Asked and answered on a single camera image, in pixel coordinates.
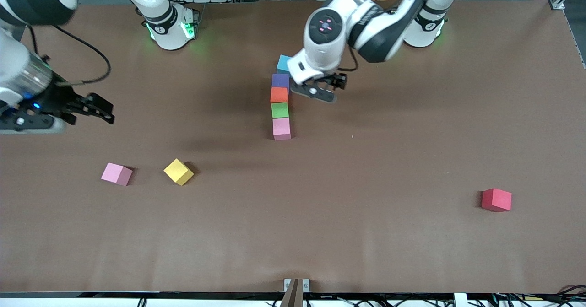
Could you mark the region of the brown pointed strip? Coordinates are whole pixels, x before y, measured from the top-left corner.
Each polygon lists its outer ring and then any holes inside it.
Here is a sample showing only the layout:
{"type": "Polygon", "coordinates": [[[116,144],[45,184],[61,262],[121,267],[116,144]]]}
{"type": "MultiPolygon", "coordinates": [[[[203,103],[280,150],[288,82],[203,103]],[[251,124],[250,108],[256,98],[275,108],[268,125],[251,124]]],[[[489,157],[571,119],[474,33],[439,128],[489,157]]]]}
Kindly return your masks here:
{"type": "Polygon", "coordinates": [[[279,307],[302,307],[303,301],[302,279],[291,279],[279,307]]]}

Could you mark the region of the pink foam cube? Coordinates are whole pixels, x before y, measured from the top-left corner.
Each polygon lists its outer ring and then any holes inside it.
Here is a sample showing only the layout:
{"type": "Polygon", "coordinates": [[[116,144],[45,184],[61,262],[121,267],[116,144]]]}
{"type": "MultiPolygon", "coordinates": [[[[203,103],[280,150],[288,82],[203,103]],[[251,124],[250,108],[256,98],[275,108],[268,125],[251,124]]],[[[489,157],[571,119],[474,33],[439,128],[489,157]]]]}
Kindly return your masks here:
{"type": "Polygon", "coordinates": [[[291,125],[290,118],[274,118],[272,120],[272,133],[273,138],[276,141],[279,140],[291,140],[291,125]]]}
{"type": "Polygon", "coordinates": [[[132,174],[132,169],[109,162],[101,174],[101,180],[115,183],[121,186],[127,186],[132,174]]]}

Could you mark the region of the red foam cube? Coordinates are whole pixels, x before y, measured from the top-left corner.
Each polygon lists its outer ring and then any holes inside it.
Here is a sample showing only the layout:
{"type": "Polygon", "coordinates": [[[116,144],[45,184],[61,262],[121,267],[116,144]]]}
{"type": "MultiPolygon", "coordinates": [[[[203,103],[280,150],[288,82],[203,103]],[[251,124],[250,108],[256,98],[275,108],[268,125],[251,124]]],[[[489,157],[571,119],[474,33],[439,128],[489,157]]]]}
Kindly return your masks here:
{"type": "Polygon", "coordinates": [[[511,192],[488,189],[482,192],[481,207],[492,212],[511,211],[511,192]]]}

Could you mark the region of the yellow foam cube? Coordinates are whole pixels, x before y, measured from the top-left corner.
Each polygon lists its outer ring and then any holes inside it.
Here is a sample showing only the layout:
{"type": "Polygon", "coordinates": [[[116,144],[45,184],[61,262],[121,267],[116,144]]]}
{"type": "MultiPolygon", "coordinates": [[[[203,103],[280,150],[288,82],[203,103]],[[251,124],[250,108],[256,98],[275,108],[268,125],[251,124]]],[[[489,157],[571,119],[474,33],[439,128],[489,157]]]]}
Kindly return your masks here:
{"type": "Polygon", "coordinates": [[[179,159],[174,159],[163,171],[170,180],[180,186],[184,186],[194,176],[192,170],[179,159]]]}

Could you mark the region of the metal table edge bracket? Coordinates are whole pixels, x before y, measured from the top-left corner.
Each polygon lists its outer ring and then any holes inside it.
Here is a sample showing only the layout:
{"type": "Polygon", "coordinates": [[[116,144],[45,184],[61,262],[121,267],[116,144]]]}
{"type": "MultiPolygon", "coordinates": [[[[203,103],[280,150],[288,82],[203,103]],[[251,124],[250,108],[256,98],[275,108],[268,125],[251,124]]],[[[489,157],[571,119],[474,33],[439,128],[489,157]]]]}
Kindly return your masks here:
{"type": "MultiPolygon", "coordinates": [[[[291,278],[285,278],[284,279],[284,286],[283,286],[283,292],[285,292],[289,285],[293,282],[293,279],[291,278]]],[[[302,291],[304,293],[308,293],[310,292],[310,280],[309,279],[299,279],[298,283],[300,284],[300,286],[302,287],[302,291]]]]}

